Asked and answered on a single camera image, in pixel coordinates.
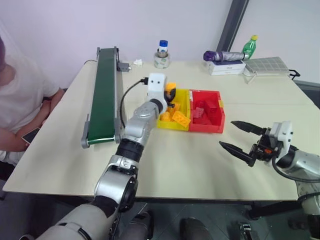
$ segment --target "smartphone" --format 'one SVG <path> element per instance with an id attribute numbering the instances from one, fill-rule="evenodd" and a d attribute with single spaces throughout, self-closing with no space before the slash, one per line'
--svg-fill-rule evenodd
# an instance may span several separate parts
<path id="1" fill-rule="evenodd" d="M 35 138 L 37 133 L 39 132 L 40 128 L 37 127 L 33 129 L 32 131 L 28 132 L 27 134 L 23 135 L 21 138 L 24 140 L 26 143 L 31 144 L 32 140 Z"/>

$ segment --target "person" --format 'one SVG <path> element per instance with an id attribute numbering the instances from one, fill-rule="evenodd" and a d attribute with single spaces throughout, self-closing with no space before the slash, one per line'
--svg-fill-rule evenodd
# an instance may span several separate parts
<path id="1" fill-rule="evenodd" d="M 27 57 L 6 56 L 0 37 L 0 161 L 18 163 L 28 147 L 21 137 L 42 126 L 64 93 Z"/>

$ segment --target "white box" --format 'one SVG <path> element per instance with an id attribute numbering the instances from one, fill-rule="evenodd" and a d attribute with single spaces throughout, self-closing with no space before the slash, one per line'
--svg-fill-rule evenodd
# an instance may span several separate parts
<path id="1" fill-rule="evenodd" d="M 246 64 L 241 61 L 207 62 L 210 75 L 242 74 Z"/>

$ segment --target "green conveyor belt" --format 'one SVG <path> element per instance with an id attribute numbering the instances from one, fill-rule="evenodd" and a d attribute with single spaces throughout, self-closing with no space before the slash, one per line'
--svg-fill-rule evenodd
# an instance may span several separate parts
<path id="1" fill-rule="evenodd" d="M 100 49 L 87 135 L 89 145 L 114 140 L 115 64 L 115 49 Z"/>

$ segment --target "table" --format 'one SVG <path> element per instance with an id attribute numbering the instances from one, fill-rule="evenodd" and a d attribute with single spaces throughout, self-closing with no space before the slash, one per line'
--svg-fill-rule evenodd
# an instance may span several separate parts
<path id="1" fill-rule="evenodd" d="M 82 149 L 80 139 L 90 112 L 97 64 L 86 63 L 41 128 L 4 186 L 4 191 L 92 196 L 117 144 Z M 154 129 L 140 160 L 139 198 L 201 200 L 295 200 L 296 185 L 257 161 L 253 168 L 225 151 L 219 141 L 249 152 L 258 136 L 230 121 L 261 127 L 291 120 L 292 144 L 320 154 L 320 111 L 286 76 L 261 77 L 247 85 L 241 75 L 210 76 L 200 63 L 173 62 L 160 70 L 145 63 L 122 74 L 124 89 L 162 72 L 178 88 L 218 90 L 226 114 L 223 134 Z M 147 87 L 138 85 L 126 96 L 128 116 L 144 102 Z"/>

